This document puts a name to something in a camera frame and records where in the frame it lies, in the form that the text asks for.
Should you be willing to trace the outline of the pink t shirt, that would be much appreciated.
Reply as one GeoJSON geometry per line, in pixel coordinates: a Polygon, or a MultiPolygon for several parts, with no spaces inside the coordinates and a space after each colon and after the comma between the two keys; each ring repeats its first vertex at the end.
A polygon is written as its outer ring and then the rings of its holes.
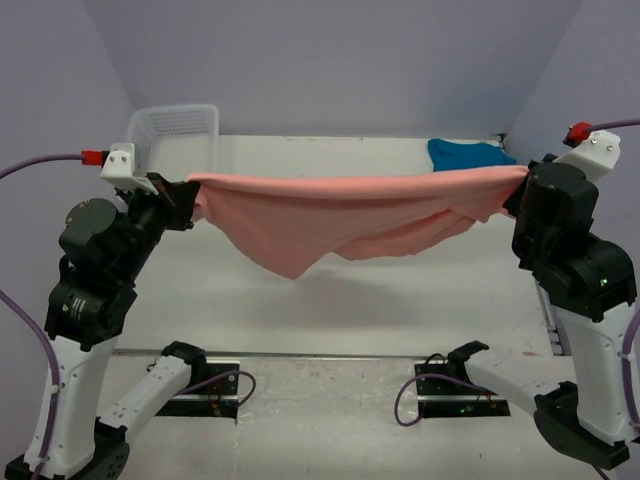
{"type": "Polygon", "coordinates": [[[485,223],[525,179],[523,166],[409,176],[268,178],[194,173],[194,217],[248,259],[301,277],[327,254],[349,261],[416,255],[485,223]]]}

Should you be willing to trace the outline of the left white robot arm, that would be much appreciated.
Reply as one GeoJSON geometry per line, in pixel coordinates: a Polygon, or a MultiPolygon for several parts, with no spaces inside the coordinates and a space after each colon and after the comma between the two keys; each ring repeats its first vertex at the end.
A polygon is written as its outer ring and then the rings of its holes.
{"type": "Polygon", "coordinates": [[[151,188],[120,191],[119,211],[95,198],[76,205],[59,237],[64,254],[38,335],[49,360],[36,432],[7,479],[116,479],[144,425],[181,389],[208,379],[203,352],[174,342],[155,372],[104,413],[106,369],[137,294],[135,281],[162,235],[193,226],[197,182],[148,175],[151,188]]]}

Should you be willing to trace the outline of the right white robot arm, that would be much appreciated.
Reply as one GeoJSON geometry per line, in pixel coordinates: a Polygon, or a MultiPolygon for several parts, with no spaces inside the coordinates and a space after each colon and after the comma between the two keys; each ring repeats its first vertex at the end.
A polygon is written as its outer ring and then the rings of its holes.
{"type": "Polygon", "coordinates": [[[552,160],[531,163],[504,204],[516,219],[519,267],[532,273],[564,327],[574,380],[547,382],[479,341],[448,354],[446,380],[459,393],[476,388],[505,398],[554,450],[612,470],[639,439],[637,288],[629,255],[590,231],[598,196],[582,169],[552,160]]]}

